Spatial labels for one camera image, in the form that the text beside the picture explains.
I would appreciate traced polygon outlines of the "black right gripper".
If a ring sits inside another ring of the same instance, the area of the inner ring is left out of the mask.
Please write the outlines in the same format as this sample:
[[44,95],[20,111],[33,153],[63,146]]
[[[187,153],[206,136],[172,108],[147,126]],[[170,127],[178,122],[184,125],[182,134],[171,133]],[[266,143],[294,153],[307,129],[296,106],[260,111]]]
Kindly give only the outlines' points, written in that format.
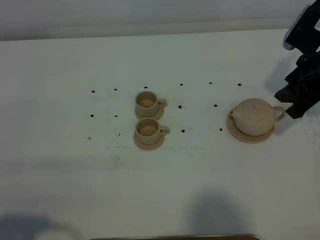
[[[320,31],[315,28],[320,20],[320,1],[308,4],[286,32],[282,45],[286,50],[297,48],[303,54],[315,54],[320,47]],[[296,68],[284,79],[287,85],[274,96],[282,103],[292,103],[287,113],[301,118],[320,101],[320,55],[301,55]]]

